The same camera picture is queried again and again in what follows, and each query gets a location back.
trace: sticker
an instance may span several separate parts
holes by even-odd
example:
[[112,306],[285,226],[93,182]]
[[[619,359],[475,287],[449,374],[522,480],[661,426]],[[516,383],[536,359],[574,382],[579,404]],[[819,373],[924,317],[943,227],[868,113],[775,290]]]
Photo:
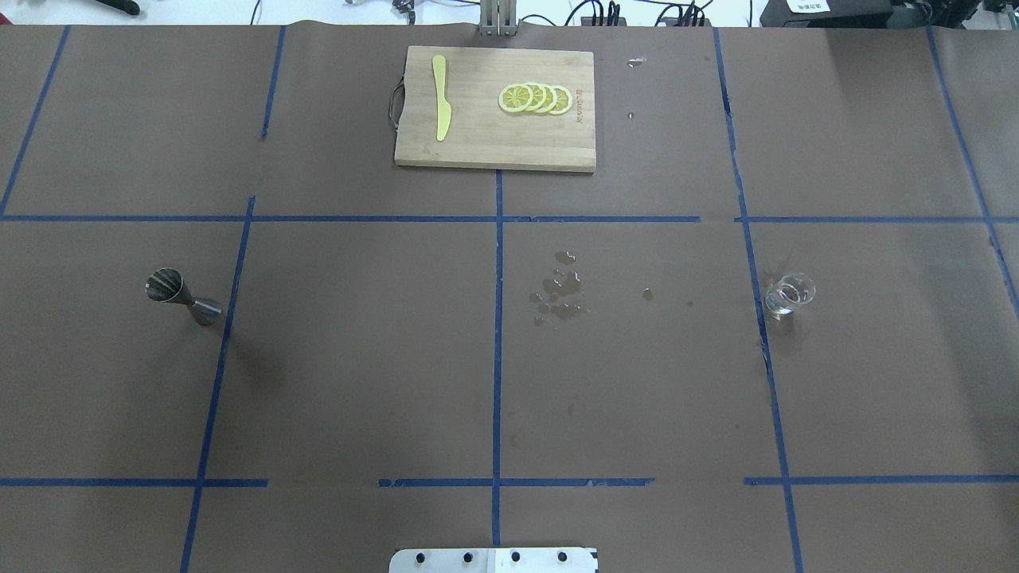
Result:
[[794,14],[817,14],[820,12],[830,12],[827,0],[786,0],[790,11]]

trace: white mounting plate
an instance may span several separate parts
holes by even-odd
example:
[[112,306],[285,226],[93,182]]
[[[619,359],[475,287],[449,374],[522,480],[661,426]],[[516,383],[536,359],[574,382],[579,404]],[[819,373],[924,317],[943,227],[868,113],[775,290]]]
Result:
[[[566,561],[560,561],[560,555]],[[590,548],[499,548],[403,550],[389,573],[598,573],[598,550]]]

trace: lemon slice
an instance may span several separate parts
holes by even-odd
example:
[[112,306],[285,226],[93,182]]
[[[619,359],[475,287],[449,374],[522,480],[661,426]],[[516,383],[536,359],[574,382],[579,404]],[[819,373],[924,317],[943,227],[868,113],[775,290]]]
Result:
[[534,111],[539,107],[545,105],[545,100],[548,98],[548,94],[545,93],[545,84],[538,84],[537,82],[528,82],[527,87],[531,88],[531,93],[534,95],[531,97],[531,105],[527,106],[528,111]]
[[573,107],[573,92],[562,86],[551,86],[552,91],[558,96],[555,105],[548,110],[549,115],[562,115]]
[[506,113],[520,113],[531,105],[534,92],[526,84],[511,84],[499,92],[499,107]]
[[555,103],[559,101],[559,95],[551,86],[542,85],[541,89],[545,92],[545,105],[535,109],[534,112],[548,113],[555,107]]

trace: clear glass cup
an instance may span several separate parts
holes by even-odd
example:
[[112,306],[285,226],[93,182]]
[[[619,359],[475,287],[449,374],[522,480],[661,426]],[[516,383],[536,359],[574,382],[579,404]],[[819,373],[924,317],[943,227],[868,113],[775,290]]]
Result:
[[802,272],[793,272],[768,288],[764,295],[764,306],[771,314],[785,316],[814,300],[815,294],[817,287],[809,276]]

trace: white bracket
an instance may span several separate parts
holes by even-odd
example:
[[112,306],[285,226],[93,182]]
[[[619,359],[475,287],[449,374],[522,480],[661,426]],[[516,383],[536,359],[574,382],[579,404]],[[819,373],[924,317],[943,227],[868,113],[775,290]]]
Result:
[[517,36],[517,0],[481,0],[482,36]]
[[598,550],[500,548],[403,550],[389,573],[598,573]]

